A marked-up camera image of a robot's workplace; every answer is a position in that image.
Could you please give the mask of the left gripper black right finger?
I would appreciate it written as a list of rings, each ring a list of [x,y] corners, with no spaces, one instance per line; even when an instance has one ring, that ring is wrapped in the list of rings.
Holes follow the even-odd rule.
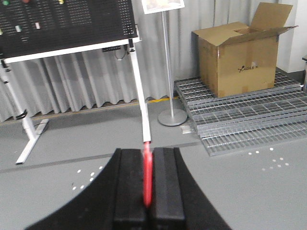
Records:
[[[151,230],[229,230],[189,172],[179,148],[153,151]]]

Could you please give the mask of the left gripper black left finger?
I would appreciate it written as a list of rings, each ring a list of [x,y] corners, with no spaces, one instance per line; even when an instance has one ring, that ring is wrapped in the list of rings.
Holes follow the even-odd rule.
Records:
[[[145,230],[143,156],[139,149],[116,149],[74,199],[28,226],[28,230]]]

